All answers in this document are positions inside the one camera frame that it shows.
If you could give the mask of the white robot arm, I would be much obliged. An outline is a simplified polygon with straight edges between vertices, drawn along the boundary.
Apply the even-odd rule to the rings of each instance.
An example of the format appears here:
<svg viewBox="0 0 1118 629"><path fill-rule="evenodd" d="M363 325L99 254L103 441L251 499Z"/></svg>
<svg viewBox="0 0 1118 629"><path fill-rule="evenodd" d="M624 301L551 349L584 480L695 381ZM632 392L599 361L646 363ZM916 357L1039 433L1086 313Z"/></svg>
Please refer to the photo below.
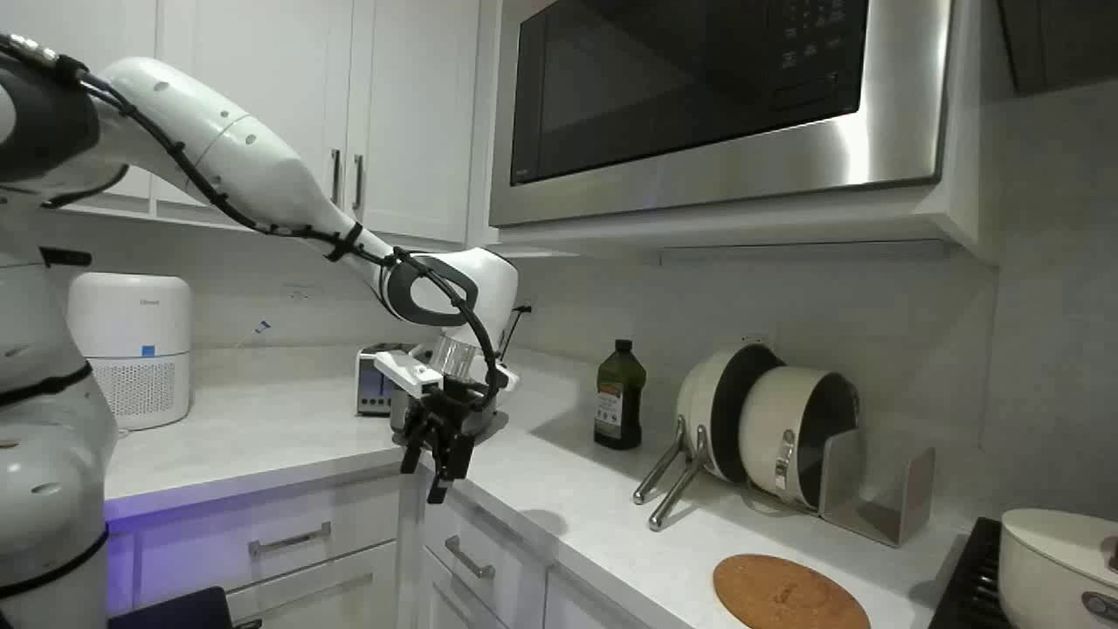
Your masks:
<svg viewBox="0 0 1118 629"><path fill-rule="evenodd" d="M429 491L468 476L513 388L496 334L518 268L484 251L410 251L337 209L296 151L204 80L127 55L92 68L28 35L0 35L0 629L108 629L103 470L116 420L81 357L28 221L143 168L235 223L296 236L363 277L401 321L434 325L429 357L376 361L410 397L401 445Z"/></svg>

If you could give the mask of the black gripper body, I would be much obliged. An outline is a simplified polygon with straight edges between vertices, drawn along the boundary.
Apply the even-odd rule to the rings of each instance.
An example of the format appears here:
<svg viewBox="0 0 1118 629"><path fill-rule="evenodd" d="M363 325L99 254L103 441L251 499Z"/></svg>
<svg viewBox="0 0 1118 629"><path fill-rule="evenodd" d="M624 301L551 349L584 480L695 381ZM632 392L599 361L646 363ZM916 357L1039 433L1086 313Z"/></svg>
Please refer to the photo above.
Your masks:
<svg viewBox="0 0 1118 629"><path fill-rule="evenodd" d="M404 441L439 449L456 441L484 441L491 421L496 417L490 388L450 381L404 413Z"/></svg>

